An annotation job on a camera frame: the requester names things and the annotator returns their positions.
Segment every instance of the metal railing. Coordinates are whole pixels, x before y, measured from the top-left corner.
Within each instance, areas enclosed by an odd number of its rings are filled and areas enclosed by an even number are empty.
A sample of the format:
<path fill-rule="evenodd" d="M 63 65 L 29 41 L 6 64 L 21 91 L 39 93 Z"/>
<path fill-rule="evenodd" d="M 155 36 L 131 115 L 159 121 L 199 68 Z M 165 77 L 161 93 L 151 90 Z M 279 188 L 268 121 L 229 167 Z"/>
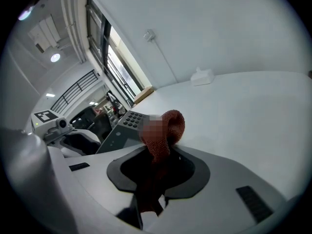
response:
<path fill-rule="evenodd" d="M 97 79 L 98 77 L 94 73 L 94 70 L 81 77 L 61 95 L 61 97 L 53 104 L 51 110 L 60 114 L 69 103 L 71 103 L 83 90 L 96 82 Z"/>

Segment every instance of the white ceiling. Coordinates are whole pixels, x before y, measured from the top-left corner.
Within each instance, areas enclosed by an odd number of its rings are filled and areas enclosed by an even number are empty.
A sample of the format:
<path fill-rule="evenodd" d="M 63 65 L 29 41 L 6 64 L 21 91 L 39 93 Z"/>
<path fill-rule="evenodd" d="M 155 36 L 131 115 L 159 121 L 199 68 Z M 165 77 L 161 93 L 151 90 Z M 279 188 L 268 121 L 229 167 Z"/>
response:
<path fill-rule="evenodd" d="M 41 53 L 28 36 L 28 32 L 50 14 L 61 37 L 60 45 L 68 47 L 63 50 L 50 47 Z M 34 86 L 41 77 L 53 69 L 59 70 L 59 67 L 63 66 L 65 71 L 78 62 L 67 33 L 60 0 L 40 0 L 27 19 L 17 21 L 7 45 L 20 69 Z M 58 62 L 52 63 L 50 58 L 54 53 L 59 53 L 61 58 Z"/>

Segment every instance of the white device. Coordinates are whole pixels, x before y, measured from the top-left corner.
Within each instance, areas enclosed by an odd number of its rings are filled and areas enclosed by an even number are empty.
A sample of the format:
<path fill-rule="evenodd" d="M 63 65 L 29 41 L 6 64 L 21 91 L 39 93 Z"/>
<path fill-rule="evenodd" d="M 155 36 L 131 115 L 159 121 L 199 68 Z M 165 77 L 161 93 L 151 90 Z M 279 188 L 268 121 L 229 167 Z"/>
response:
<path fill-rule="evenodd" d="M 156 35 L 155 35 L 154 31 L 151 29 L 148 29 L 146 31 L 146 33 L 144 34 L 144 39 L 149 42 L 149 41 L 152 41 L 155 38 L 155 36 Z"/>
<path fill-rule="evenodd" d="M 50 109 L 32 113 L 31 122 L 33 132 L 46 143 L 74 129 L 71 124 L 68 124 L 63 115 Z"/>
<path fill-rule="evenodd" d="M 213 82 L 215 76 L 211 69 L 201 70 L 199 67 L 196 68 L 196 73 L 191 77 L 191 83 L 193 86 L 210 84 Z"/>

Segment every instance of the white robot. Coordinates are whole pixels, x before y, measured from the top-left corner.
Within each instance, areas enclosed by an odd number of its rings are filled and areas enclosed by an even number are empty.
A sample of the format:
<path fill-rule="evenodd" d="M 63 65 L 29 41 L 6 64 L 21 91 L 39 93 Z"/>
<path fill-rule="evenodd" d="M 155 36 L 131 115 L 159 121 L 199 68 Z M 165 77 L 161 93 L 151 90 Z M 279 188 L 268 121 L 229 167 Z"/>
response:
<path fill-rule="evenodd" d="M 99 138 L 85 129 L 75 129 L 66 118 L 52 110 L 31 114 L 34 134 L 44 140 L 49 149 L 58 148 L 64 157 L 95 154 Z"/>

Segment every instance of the window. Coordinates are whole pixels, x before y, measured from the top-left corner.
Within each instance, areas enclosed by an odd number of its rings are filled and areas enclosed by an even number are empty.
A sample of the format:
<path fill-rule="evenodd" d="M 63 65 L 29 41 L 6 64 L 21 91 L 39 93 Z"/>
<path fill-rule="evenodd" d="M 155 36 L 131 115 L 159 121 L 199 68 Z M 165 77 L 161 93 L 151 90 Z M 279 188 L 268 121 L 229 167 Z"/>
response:
<path fill-rule="evenodd" d="M 119 36 L 92 0 L 87 0 L 86 9 L 90 51 L 112 84 L 122 91 L 122 96 L 132 106 L 143 87 L 118 50 L 115 41 Z"/>

